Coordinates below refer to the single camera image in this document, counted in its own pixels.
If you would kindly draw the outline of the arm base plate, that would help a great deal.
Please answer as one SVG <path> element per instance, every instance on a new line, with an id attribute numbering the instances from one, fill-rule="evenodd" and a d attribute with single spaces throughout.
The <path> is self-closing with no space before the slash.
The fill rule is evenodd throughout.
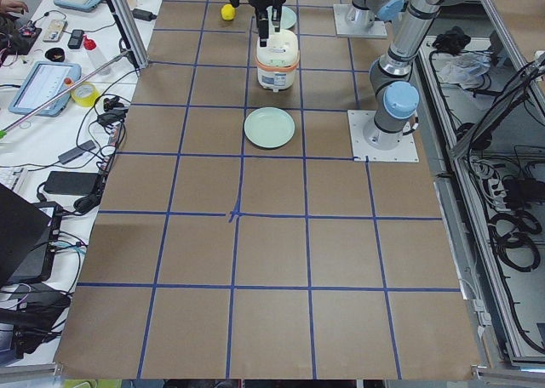
<path id="1" fill-rule="evenodd" d="M 385 133 L 374 123 L 375 111 L 347 112 L 353 160 L 357 162 L 418 163 L 416 143 L 407 122 L 401 132 Z"/>
<path id="2" fill-rule="evenodd" d="M 351 4 L 334 4 L 333 12 L 338 37 L 387 39 L 385 23 L 376 20 L 369 10 Z"/>

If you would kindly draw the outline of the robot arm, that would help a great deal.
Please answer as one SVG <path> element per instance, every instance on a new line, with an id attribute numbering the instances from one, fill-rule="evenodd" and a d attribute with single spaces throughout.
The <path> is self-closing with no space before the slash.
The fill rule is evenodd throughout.
<path id="1" fill-rule="evenodd" d="M 230 4 L 237 8 L 239 0 L 229 0 Z M 265 20 L 270 20 L 274 31 L 279 31 L 281 27 L 282 8 L 286 0 L 248 0 L 249 4 L 255 9 L 259 33 L 264 30 Z M 369 14 L 369 22 L 373 23 L 375 19 L 390 21 L 404 7 L 404 0 L 352 0 L 353 8 L 349 9 L 347 21 L 355 23 L 358 16 Z"/>
<path id="2" fill-rule="evenodd" d="M 377 110 L 374 118 L 363 127 L 364 139 L 378 150 L 396 148 L 405 124 L 414 115 L 419 94 L 410 83 L 412 63 L 424 37 L 444 5 L 466 0 L 400 0 L 408 6 L 399 22 L 388 51 L 371 66 L 370 82 L 376 94 Z M 375 14 L 385 7 L 382 0 L 374 0 Z"/>

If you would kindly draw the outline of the green plate near arm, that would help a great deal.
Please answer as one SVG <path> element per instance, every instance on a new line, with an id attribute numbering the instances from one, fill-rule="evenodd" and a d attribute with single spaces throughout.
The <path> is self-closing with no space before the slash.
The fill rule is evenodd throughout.
<path id="1" fill-rule="evenodd" d="M 273 18 L 272 9 L 273 9 L 272 7 L 268 7 L 267 8 L 267 14 L 268 14 L 268 19 L 269 19 L 269 27 L 273 30 L 274 26 L 273 26 L 273 23 L 272 23 L 272 18 Z M 280 28 L 281 29 L 286 29 L 286 30 L 291 29 L 295 25 L 296 22 L 297 22 L 297 16 L 296 16 L 295 11 L 284 5 L 282 7 Z"/>
<path id="2" fill-rule="evenodd" d="M 245 118 L 244 134 L 255 146 L 265 149 L 279 148 L 293 138 L 295 122 L 284 110 L 262 107 Z"/>

